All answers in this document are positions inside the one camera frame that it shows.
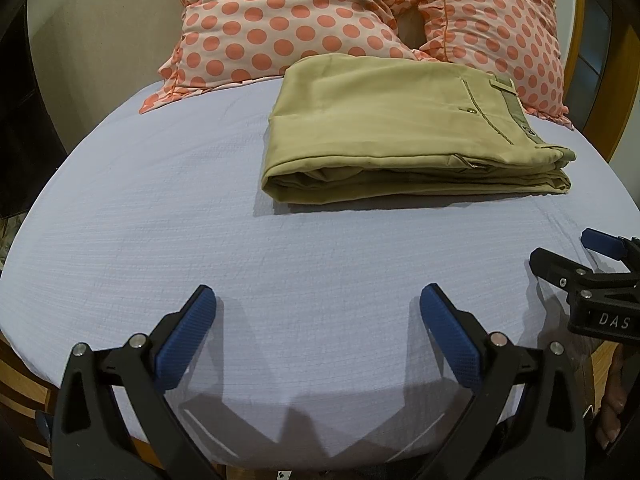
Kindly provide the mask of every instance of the silver bolt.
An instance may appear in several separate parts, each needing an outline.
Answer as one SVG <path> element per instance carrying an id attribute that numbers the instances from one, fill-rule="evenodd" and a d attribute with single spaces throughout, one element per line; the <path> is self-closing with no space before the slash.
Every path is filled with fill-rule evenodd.
<path id="1" fill-rule="evenodd" d="M 134 334 L 129 338 L 129 346 L 133 348 L 140 348 L 144 343 L 146 343 L 144 334 Z"/>
<path id="2" fill-rule="evenodd" d="M 77 345 L 74 346 L 74 349 L 72 350 L 72 352 L 73 352 L 73 355 L 75 355 L 76 357 L 80 357 L 86 352 L 86 349 L 87 349 L 87 346 L 85 343 L 78 343 Z"/>
<path id="3" fill-rule="evenodd" d="M 564 354 L 564 346 L 562 346 L 558 341 L 553 341 L 549 345 L 549 349 L 556 355 Z"/>
<path id="4" fill-rule="evenodd" d="M 505 346 L 509 342 L 507 336 L 505 336 L 502 332 L 493 332 L 489 336 L 489 341 L 491 341 L 491 343 L 496 346 Z"/>

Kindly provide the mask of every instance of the finger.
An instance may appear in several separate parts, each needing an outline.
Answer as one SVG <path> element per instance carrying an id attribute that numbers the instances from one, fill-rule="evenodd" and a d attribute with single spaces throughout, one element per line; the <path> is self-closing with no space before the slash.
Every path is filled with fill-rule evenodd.
<path id="1" fill-rule="evenodd" d="M 618 345 L 613 352 L 607 383 L 604 389 L 603 404 L 608 404 L 616 413 L 622 413 L 626 404 L 626 391 L 622 387 L 623 346 Z"/>
<path id="2" fill-rule="evenodd" d="M 600 409 L 600 427 L 610 442 L 613 442 L 620 433 L 620 421 L 611 406 L 604 404 Z"/>
<path id="3" fill-rule="evenodd" d="M 609 439 L 600 427 L 596 428 L 596 441 L 598 442 L 598 444 L 600 444 L 600 447 L 602 449 L 607 449 L 607 446 L 609 445 Z"/>

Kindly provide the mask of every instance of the blue gripper pad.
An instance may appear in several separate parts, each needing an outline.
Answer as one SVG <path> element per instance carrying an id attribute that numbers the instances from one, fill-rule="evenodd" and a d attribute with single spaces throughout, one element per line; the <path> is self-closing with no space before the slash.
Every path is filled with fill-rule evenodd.
<path id="1" fill-rule="evenodd" d="M 626 257 L 625 243 L 620 238 L 596 231 L 595 229 L 585 229 L 582 231 L 580 241 L 587 249 L 604 254 L 613 260 L 621 260 Z"/>
<path id="2" fill-rule="evenodd" d="M 156 355 L 156 390 L 173 390 L 216 318 L 216 295 L 203 288 Z"/>
<path id="3" fill-rule="evenodd" d="M 451 309 L 455 307 L 446 296 L 441 297 L 438 291 L 439 287 L 435 283 L 422 290 L 422 320 L 431 330 L 460 385 L 470 388 L 476 394 L 482 386 L 481 356 L 453 315 Z"/>

